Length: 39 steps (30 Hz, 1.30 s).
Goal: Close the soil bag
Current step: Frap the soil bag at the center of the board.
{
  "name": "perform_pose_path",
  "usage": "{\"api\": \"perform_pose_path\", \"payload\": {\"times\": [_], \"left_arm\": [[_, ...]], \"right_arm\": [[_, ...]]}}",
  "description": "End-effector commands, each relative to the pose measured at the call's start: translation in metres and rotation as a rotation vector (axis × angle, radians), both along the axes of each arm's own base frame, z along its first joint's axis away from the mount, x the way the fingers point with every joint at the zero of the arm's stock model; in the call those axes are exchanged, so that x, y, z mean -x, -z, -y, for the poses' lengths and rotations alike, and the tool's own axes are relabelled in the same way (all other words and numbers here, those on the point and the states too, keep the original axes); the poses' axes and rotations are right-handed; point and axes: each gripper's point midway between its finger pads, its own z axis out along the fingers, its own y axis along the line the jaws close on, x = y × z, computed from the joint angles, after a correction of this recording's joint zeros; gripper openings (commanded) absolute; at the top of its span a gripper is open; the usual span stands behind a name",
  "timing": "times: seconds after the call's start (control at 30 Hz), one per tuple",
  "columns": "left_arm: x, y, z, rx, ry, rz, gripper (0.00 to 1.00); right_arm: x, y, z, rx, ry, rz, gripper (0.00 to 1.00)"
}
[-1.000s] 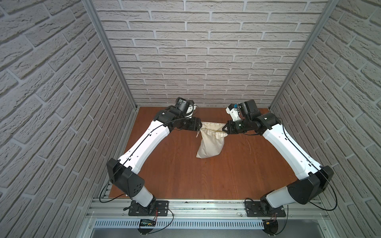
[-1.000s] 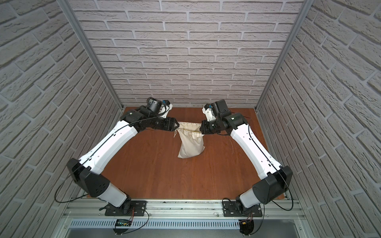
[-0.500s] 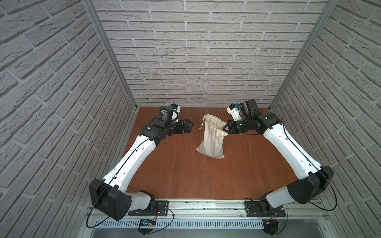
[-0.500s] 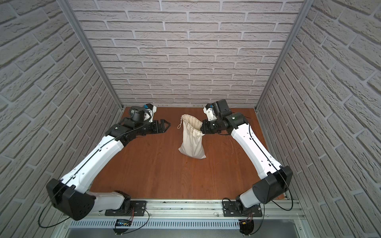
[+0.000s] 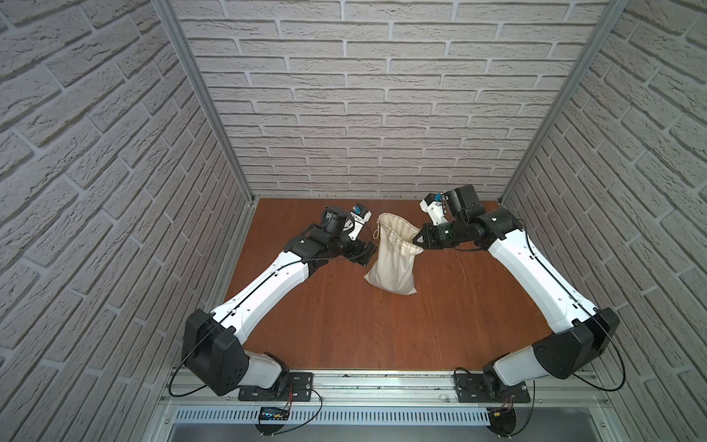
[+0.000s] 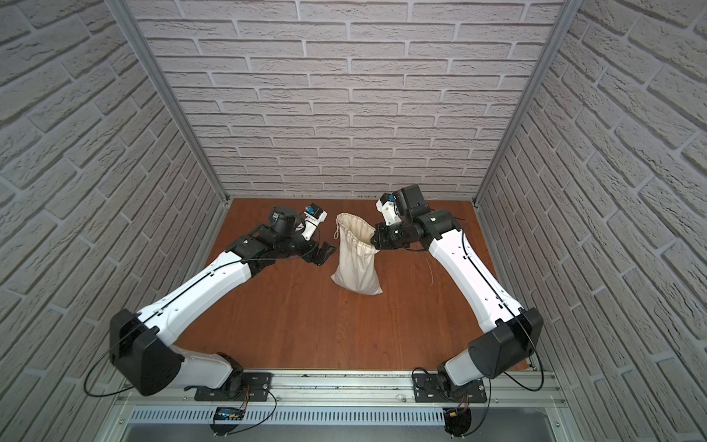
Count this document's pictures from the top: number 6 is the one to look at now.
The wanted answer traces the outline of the cream cloth drawstring bag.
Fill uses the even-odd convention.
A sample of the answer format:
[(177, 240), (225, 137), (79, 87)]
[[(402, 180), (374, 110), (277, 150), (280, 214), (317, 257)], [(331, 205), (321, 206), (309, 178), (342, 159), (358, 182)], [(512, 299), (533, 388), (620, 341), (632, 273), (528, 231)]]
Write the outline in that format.
[(333, 282), (357, 294), (377, 296), (383, 292), (375, 268), (379, 252), (371, 243), (374, 228), (357, 215), (341, 213), (336, 217), (340, 239), (339, 264)]

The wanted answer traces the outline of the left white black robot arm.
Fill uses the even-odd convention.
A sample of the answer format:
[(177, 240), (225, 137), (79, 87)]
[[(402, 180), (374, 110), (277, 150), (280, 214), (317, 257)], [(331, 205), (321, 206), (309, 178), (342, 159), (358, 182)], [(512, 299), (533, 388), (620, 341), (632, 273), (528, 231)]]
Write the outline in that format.
[(244, 390), (239, 363), (223, 353), (187, 351), (175, 343), (218, 300), (266, 267), (292, 257), (323, 265), (336, 250), (314, 238), (326, 217), (316, 204), (303, 212), (276, 206), (268, 223), (237, 238), (167, 296), (136, 313), (116, 313), (110, 321), (112, 366), (143, 396), (195, 388), (206, 399), (239, 399)]

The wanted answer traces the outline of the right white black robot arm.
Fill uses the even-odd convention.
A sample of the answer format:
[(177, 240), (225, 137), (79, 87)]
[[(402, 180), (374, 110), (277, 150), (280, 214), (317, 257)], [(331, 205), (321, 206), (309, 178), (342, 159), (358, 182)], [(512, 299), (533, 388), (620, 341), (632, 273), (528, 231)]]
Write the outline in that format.
[(399, 250), (419, 243), (449, 273), (483, 331), (439, 366), (443, 392), (450, 395), (480, 379), (495, 379), (537, 352), (544, 325), (541, 313), (525, 309), (500, 285), (454, 215), (432, 209), (418, 185), (383, 194), (377, 211), (384, 220), (375, 226), (373, 246)]

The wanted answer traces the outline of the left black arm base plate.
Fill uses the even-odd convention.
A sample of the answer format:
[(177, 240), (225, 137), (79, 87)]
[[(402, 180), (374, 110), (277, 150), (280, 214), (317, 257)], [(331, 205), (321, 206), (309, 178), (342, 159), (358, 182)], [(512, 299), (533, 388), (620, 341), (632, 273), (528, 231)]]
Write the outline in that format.
[(267, 401), (272, 384), (270, 372), (233, 372), (218, 389), (198, 387), (195, 401)]

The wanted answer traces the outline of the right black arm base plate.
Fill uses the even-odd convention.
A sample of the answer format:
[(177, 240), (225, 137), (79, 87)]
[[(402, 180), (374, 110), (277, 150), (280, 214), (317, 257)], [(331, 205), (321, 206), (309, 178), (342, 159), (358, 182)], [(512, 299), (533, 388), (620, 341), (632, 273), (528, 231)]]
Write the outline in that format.
[(412, 372), (416, 403), (486, 403), (488, 398), (480, 379), (457, 386), (444, 373)]

